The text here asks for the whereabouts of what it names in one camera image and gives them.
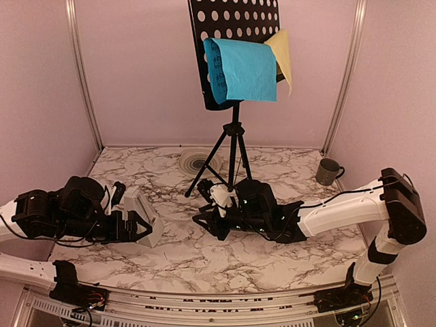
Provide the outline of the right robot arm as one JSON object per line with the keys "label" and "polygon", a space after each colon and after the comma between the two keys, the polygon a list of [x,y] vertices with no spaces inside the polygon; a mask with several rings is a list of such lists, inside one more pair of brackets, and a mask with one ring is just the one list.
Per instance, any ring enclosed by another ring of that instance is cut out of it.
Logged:
{"label": "right robot arm", "polygon": [[402,249],[427,233],[418,192],[406,175],[393,168],[383,169],[378,179],[361,188],[315,202],[279,204],[268,183],[250,178],[232,189],[204,179],[198,190],[208,205],[192,220],[218,240],[240,230],[290,244],[329,230],[380,221],[381,229],[367,253],[349,267],[346,284],[338,289],[337,298],[344,305],[354,304]]}

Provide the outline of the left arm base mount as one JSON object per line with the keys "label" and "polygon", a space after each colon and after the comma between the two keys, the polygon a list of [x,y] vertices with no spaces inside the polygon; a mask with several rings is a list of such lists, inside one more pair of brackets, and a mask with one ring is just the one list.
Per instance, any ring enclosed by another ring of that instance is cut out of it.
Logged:
{"label": "left arm base mount", "polygon": [[60,302],[103,311],[109,296],[107,289],[79,282],[76,267],[68,261],[56,260],[53,263],[56,276],[55,286],[49,297]]}

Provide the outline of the blue sheet music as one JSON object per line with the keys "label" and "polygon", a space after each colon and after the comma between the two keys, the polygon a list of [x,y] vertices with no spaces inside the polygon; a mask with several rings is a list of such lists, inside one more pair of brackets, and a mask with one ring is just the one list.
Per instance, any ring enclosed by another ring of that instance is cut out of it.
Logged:
{"label": "blue sheet music", "polygon": [[229,39],[203,41],[215,102],[276,102],[277,64],[266,44]]}

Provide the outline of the white metronome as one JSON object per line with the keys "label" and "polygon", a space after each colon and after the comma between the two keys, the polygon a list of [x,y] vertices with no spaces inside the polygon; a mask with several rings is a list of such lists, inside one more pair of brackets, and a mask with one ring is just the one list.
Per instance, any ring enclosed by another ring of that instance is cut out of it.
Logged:
{"label": "white metronome", "polygon": [[164,232],[164,223],[163,219],[147,200],[145,193],[139,187],[129,187],[123,196],[123,208],[126,213],[128,211],[136,211],[138,215],[137,221],[145,221],[153,227],[151,234],[136,243],[154,248]]}

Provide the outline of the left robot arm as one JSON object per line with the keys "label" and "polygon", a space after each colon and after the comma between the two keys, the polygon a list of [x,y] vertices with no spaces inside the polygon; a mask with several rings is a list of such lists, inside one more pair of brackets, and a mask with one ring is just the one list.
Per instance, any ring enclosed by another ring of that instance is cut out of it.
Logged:
{"label": "left robot arm", "polygon": [[70,249],[137,243],[154,225],[139,189],[89,177],[73,176],[56,191],[22,193],[1,207],[1,240],[51,241]]}

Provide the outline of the yellow sheet music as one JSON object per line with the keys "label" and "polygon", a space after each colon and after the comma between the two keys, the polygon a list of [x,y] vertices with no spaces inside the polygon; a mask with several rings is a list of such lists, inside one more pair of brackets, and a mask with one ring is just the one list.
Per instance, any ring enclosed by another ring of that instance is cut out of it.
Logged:
{"label": "yellow sheet music", "polygon": [[277,64],[277,78],[284,79],[288,85],[288,95],[292,94],[292,70],[290,61],[289,37],[285,29],[278,30],[273,36],[267,39],[264,44],[268,45]]}

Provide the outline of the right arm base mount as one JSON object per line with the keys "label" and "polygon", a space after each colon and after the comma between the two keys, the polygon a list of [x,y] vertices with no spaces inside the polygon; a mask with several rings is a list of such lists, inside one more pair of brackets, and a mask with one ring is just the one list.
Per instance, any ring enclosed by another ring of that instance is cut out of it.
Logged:
{"label": "right arm base mount", "polygon": [[313,304],[317,307],[319,313],[370,303],[373,300],[371,286],[360,285],[355,282],[353,277],[355,265],[354,262],[347,269],[344,285],[319,290],[314,293]]}

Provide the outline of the black music stand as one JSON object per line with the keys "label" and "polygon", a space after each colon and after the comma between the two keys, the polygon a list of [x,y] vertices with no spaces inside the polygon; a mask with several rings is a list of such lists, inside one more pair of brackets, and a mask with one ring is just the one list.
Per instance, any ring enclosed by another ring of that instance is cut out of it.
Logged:
{"label": "black music stand", "polygon": [[226,137],[230,138],[228,178],[219,180],[233,188],[236,157],[241,157],[247,176],[251,176],[245,130],[239,121],[240,103],[275,102],[276,83],[285,78],[278,55],[266,44],[280,30],[277,1],[189,1],[188,8],[205,108],[230,109],[232,120],[223,126],[186,197],[205,171],[219,176],[210,162]]}

